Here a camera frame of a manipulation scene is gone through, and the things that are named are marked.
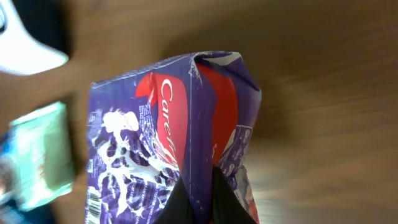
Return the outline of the mint green snack packet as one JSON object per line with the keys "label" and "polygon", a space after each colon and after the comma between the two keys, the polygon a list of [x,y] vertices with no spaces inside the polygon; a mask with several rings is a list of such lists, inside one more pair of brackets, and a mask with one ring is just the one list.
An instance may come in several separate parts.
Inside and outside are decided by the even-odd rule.
{"label": "mint green snack packet", "polygon": [[66,105],[57,101],[9,123],[16,201],[33,210],[72,192],[75,172]]}

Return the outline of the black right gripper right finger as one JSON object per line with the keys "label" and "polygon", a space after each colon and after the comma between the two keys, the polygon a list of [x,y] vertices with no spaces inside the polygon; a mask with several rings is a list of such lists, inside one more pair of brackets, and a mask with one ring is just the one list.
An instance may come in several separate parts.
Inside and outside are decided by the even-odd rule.
{"label": "black right gripper right finger", "polygon": [[219,167],[212,171],[212,204],[214,224],[256,224],[236,198]]}

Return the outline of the purple snack box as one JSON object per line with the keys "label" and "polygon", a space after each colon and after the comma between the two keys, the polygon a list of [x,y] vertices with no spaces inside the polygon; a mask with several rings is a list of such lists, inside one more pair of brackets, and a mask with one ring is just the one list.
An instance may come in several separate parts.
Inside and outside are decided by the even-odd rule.
{"label": "purple snack box", "polygon": [[154,223],[181,177],[195,223],[214,223],[219,167],[257,223],[243,162],[260,105],[237,52],[179,55],[92,84],[85,222]]}

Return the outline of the blue Oreo cookie pack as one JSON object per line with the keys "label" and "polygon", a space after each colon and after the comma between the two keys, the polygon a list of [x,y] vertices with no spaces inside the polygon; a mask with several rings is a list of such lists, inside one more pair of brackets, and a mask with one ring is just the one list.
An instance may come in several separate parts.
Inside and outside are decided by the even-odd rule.
{"label": "blue Oreo cookie pack", "polygon": [[43,205],[28,212],[22,211],[16,202],[16,175],[10,158],[9,134],[1,135],[1,223],[7,224],[55,224],[50,205]]}

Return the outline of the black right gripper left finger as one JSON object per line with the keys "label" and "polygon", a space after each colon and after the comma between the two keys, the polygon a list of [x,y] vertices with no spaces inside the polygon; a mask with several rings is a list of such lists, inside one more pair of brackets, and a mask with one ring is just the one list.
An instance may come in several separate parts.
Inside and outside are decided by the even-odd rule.
{"label": "black right gripper left finger", "polygon": [[195,214],[181,177],[154,224],[195,224]]}

